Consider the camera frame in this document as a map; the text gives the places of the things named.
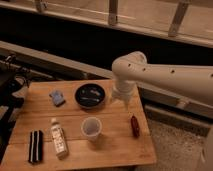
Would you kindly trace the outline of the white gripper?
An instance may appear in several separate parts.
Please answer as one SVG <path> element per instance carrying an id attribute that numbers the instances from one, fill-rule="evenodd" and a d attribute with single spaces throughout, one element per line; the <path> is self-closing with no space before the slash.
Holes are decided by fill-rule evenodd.
<path id="1" fill-rule="evenodd" d="M 112 87 L 111 99 L 121 100 L 126 109 L 129 107 L 136 83 L 128 80 L 116 80 Z"/>

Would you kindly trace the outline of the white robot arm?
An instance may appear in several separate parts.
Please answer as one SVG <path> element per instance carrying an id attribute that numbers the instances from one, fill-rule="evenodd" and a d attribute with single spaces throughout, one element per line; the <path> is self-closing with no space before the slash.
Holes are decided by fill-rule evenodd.
<path id="1" fill-rule="evenodd" d="M 135 51 L 115 59 L 112 72 L 114 98 L 127 103 L 141 82 L 177 94 L 179 108 L 199 105 L 213 119 L 213 66 L 149 64 L 144 53 Z"/>

